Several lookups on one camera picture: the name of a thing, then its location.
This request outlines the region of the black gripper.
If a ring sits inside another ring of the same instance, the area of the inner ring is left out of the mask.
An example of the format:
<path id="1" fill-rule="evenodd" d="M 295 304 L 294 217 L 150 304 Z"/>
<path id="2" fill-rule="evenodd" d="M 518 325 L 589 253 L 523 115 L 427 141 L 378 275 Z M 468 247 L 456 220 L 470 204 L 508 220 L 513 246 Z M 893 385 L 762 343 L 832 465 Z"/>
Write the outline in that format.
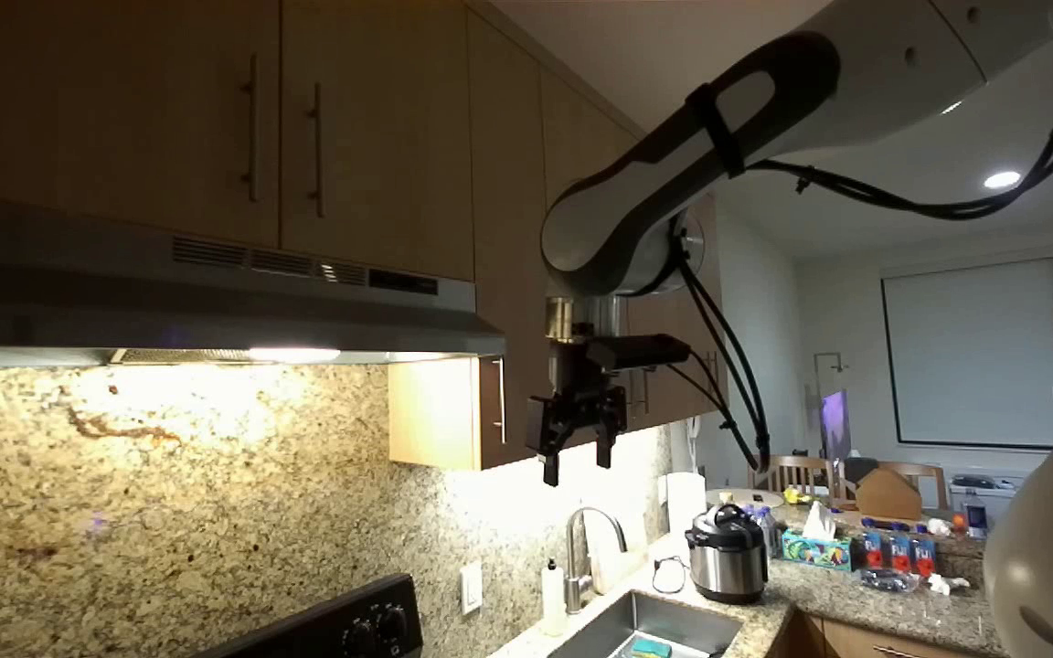
<path id="1" fill-rule="evenodd" d="M 690 346 L 676 336 L 589 336 L 556 346 L 556 392 L 540 398 L 540 480 L 561 486 L 561 454 L 580 430 L 597 430 L 597 465 L 615 465 L 626 430 L 622 368 L 676 366 Z"/>

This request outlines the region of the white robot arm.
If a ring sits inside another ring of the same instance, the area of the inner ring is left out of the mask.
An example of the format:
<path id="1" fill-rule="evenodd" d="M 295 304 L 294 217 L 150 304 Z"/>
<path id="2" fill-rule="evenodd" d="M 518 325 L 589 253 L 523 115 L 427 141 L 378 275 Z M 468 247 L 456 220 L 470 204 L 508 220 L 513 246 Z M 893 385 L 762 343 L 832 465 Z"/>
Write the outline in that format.
<path id="1" fill-rule="evenodd" d="M 665 228 L 718 178 L 790 171 L 893 204 L 806 157 L 908 128 L 1053 40 L 1053 0 L 830 0 L 762 42 L 544 213 L 540 263 L 562 295 L 639 295 L 672 269 Z M 1053 658 L 1053 454 L 984 548 L 984 594 L 1008 658 Z"/>

